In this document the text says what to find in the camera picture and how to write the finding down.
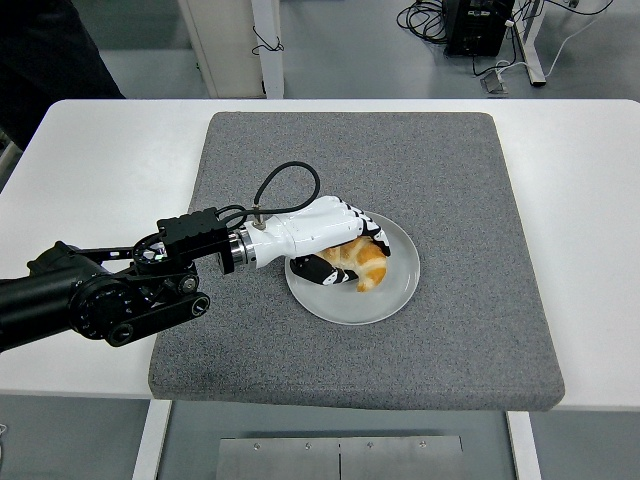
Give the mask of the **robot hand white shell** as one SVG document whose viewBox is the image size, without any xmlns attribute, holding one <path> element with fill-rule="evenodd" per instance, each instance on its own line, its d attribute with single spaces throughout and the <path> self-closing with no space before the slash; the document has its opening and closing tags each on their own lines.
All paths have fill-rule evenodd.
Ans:
<svg viewBox="0 0 640 480">
<path fill-rule="evenodd" d="M 383 228 L 364 211 L 335 196 L 323 196 L 299 210 L 278 213 L 246 231 L 247 260 L 262 268 L 283 257 L 291 272 L 317 285 L 354 281 L 360 293 L 377 288 L 391 256 Z"/>
</svg>

